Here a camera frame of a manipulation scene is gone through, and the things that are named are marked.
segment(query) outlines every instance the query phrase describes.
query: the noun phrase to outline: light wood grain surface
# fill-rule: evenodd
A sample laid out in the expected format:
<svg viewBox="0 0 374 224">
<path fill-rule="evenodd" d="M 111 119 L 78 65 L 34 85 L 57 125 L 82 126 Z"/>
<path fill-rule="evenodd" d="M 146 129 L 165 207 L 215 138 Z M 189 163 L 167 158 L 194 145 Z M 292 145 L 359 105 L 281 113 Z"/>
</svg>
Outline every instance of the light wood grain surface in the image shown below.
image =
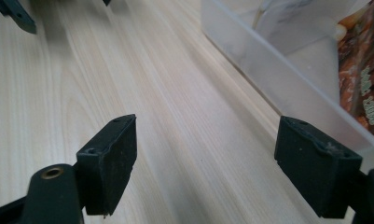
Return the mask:
<svg viewBox="0 0 374 224">
<path fill-rule="evenodd" d="M 21 3 L 38 33 L 0 14 L 0 205 L 136 114 L 129 185 L 87 223 L 350 223 L 318 218 L 282 173 L 279 116 L 204 36 L 200 1 Z"/>
</svg>

